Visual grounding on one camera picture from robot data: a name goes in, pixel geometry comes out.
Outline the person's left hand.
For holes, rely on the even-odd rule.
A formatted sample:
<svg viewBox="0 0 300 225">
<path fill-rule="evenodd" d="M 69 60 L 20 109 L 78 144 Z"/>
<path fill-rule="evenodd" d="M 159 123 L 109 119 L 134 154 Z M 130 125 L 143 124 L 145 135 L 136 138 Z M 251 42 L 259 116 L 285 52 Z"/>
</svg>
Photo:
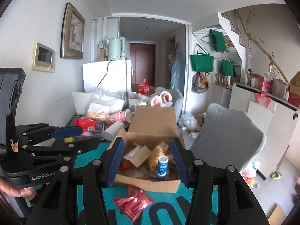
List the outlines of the person's left hand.
<svg viewBox="0 0 300 225">
<path fill-rule="evenodd" d="M 37 194 L 34 187 L 17 189 L 8 184 L 8 182 L 4 178 L 0 179 L 0 190 L 15 198 L 22 197 L 28 200 L 32 200 Z"/>
</svg>

